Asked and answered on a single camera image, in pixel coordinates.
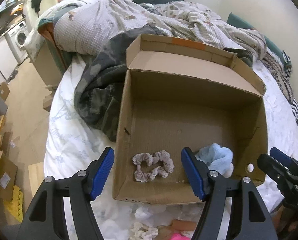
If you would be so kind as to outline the white kitchen cabinets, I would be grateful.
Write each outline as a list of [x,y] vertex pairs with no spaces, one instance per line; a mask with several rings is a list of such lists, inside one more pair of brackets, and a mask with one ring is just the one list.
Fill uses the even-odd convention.
[[7,81],[18,65],[5,36],[0,37],[0,84]]

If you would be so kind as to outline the camouflage jacket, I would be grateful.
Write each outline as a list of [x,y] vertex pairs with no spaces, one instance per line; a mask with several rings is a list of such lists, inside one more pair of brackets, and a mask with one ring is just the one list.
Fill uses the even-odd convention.
[[97,56],[86,63],[74,91],[74,108],[84,122],[116,141],[122,92],[124,89],[126,49],[141,34],[166,35],[149,23],[120,33],[105,43]]

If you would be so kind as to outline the black hanging garment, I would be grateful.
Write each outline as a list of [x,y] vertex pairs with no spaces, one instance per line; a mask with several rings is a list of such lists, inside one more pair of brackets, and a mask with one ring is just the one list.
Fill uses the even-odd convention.
[[38,14],[40,12],[40,4],[42,0],[31,0],[31,7]]

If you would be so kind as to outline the white washing machine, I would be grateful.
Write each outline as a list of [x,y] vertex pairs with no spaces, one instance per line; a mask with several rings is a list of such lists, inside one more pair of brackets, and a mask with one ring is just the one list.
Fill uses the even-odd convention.
[[11,49],[18,65],[21,65],[28,57],[28,54],[23,47],[28,35],[29,32],[25,20],[22,20],[12,26],[5,35],[9,48]]

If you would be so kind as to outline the white checked bear duvet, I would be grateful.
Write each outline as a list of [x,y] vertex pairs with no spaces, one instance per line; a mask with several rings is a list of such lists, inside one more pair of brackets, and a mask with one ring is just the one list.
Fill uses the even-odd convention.
[[55,44],[60,50],[95,56],[115,35],[152,23],[168,36],[220,49],[248,50],[255,61],[266,54],[263,34],[233,27],[202,4],[173,1],[145,6],[131,0],[63,0],[36,21],[24,48],[36,59],[44,41],[38,28],[52,23]]

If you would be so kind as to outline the pink rubber duck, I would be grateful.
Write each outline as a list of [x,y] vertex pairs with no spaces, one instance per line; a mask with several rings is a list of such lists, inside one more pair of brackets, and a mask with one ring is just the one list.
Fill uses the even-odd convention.
[[181,233],[174,233],[170,237],[170,240],[190,240],[190,238],[187,236],[183,236]]

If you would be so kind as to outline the yellow egg tray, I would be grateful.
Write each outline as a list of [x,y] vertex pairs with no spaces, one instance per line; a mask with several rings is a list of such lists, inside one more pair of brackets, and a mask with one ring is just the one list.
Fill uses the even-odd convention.
[[23,221],[23,192],[14,185],[12,200],[10,202],[4,200],[6,210],[20,223]]

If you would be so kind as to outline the peach silicone tube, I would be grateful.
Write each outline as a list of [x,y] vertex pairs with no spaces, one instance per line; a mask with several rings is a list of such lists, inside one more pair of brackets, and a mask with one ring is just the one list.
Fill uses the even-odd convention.
[[170,225],[159,226],[158,232],[159,232],[159,235],[170,235],[175,232],[185,234],[189,232],[194,232],[196,227],[197,227],[197,222],[193,222],[189,220],[174,219]]

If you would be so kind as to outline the open cardboard box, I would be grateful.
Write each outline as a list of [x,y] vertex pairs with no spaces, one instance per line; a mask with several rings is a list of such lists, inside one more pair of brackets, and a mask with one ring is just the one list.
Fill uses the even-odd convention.
[[[181,151],[213,143],[232,150],[234,179],[247,176],[255,185],[264,183],[264,172],[247,167],[268,151],[265,84],[241,59],[203,43],[142,34],[127,48],[126,65],[115,146],[115,200],[197,203]],[[132,157],[159,150],[171,155],[173,173],[137,182]]]

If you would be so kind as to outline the patterned knit blanket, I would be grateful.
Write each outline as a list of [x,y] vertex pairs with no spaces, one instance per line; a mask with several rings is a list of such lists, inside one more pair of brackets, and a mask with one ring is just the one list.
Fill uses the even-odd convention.
[[291,110],[295,116],[296,124],[298,125],[298,102],[296,101],[291,87],[290,78],[292,72],[292,64],[290,57],[282,51],[282,59],[271,51],[269,48],[266,54],[261,59],[261,62],[269,70],[272,77],[277,82],[282,94],[291,105]]

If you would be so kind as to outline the white knotted cloth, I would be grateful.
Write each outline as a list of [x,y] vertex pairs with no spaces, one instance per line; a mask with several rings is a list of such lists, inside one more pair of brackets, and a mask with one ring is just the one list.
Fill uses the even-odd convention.
[[166,205],[143,205],[136,209],[135,218],[138,221],[150,219],[153,215],[162,213],[166,210]]

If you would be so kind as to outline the light blue fluffy plush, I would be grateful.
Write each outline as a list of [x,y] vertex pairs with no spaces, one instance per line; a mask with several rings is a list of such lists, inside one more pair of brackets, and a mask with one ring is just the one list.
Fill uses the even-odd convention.
[[225,178],[231,177],[233,152],[229,148],[214,143],[201,148],[195,156],[197,160],[203,161],[209,170],[215,170]]

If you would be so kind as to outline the pale pink lace scrunchie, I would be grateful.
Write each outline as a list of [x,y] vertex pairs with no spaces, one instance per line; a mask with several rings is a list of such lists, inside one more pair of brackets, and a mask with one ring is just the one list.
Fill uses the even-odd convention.
[[132,162],[135,165],[134,178],[141,183],[153,181],[156,177],[167,178],[174,171],[174,162],[165,150],[154,154],[138,153],[132,157]]

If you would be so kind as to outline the wooden bed frame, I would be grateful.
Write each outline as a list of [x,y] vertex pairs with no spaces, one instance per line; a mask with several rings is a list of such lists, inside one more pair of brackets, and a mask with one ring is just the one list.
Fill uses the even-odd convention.
[[37,31],[32,31],[26,51],[30,62],[46,85],[46,89],[55,92],[69,63],[63,52],[57,48],[54,39],[54,24],[41,24]]

